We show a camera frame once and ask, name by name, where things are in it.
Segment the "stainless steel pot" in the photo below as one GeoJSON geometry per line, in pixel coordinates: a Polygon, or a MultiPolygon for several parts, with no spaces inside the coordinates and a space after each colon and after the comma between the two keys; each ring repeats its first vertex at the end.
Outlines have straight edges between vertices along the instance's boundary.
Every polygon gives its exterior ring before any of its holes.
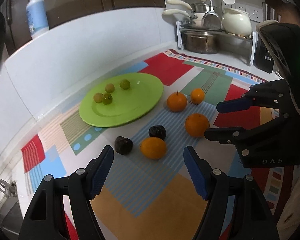
{"type": "Polygon", "coordinates": [[[219,51],[218,38],[207,32],[185,31],[185,49],[202,54],[216,54],[219,51]]]}
{"type": "Polygon", "coordinates": [[[210,11],[210,5],[206,3],[192,3],[190,6],[195,13],[206,13],[210,11]]]}

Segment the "green plate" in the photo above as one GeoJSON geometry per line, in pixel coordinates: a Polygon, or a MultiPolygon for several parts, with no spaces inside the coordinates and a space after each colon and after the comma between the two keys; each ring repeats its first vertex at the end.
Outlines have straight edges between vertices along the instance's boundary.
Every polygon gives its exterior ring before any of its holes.
{"type": "Polygon", "coordinates": [[[109,78],[91,89],[79,107],[83,121],[97,127],[112,127],[131,122],[149,112],[160,100],[163,92],[161,80],[145,73],[128,73],[109,78]],[[130,81],[130,88],[123,90],[120,81],[130,81]],[[112,103],[104,105],[93,100],[95,93],[105,93],[106,84],[112,83],[112,103]]]}

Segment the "tangerine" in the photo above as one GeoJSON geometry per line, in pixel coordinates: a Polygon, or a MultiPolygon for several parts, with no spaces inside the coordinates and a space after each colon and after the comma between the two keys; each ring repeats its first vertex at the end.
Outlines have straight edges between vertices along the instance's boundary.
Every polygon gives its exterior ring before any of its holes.
{"type": "Polygon", "coordinates": [[[144,139],[140,144],[140,151],[150,159],[160,159],[167,152],[167,145],[164,140],[157,137],[144,139]]]}
{"type": "Polygon", "coordinates": [[[172,112],[181,112],[187,106],[187,98],[184,94],[179,93],[172,93],[167,99],[167,106],[172,112]]]}
{"type": "Polygon", "coordinates": [[[187,117],[185,128],[192,137],[203,137],[204,132],[210,127],[209,120],[199,113],[187,117]]]}
{"type": "Polygon", "coordinates": [[[204,92],[201,88],[196,88],[192,90],[190,98],[194,104],[200,104],[204,100],[204,92]]]}

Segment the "white pot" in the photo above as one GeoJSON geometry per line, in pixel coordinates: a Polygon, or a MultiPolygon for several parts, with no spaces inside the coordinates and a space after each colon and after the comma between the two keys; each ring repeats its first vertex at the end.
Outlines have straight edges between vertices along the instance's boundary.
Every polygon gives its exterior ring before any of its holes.
{"type": "Polygon", "coordinates": [[[227,32],[244,37],[248,37],[252,32],[249,14],[238,9],[225,8],[222,25],[227,32]]]}

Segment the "colorful tablecloth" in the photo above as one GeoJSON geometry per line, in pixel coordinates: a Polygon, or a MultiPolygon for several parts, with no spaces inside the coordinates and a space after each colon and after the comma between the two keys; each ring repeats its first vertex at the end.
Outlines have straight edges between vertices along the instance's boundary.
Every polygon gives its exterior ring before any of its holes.
{"type": "MultiPolygon", "coordinates": [[[[126,156],[115,153],[101,194],[91,201],[106,239],[192,239],[207,202],[197,195],[184,165],[183,149],[188,145],[212,168],[229,176],[253,175],[274,218],[279,219],[290,195],[293,167],[243,168],[234,146],[192,138],[184,129],[184,121],[192,113],[204,114],[210,127],[251,129],[270,121],[278,115],[274,109],[253,106],[228,114],[216,110],[218,102],[239,98],[250,85],[266,80],[172,49],[117,74],[128,72],[149,73],[162,81],[164,93],[157,106],[132,123],[104,129],[81,120],[78,107],[82,98],[78,97],[22,148],[28,195],[34,194],[44,175],[68,176],[96,158],[105,145],[113,146],[117,136],[124,135],[134,142],[133,151],[126,156]],[[165,101],[171,93],[179,90],[189,95],[194,88],[204,90],[204,102],[198,106],[188,104],[181,113],[167,109],[165,101]],[[140,153],[138,145],[148,137],[149,127],[159,124],[167,130],[168,151],[158,161],[149,160],[140,153]]],[[[226,239],[233,203],[234,198],[229,197],[221,239],[226,239]]],[[[71,240],[77,240],[69,204],[65,203],[65,207],[71,240]]]]}

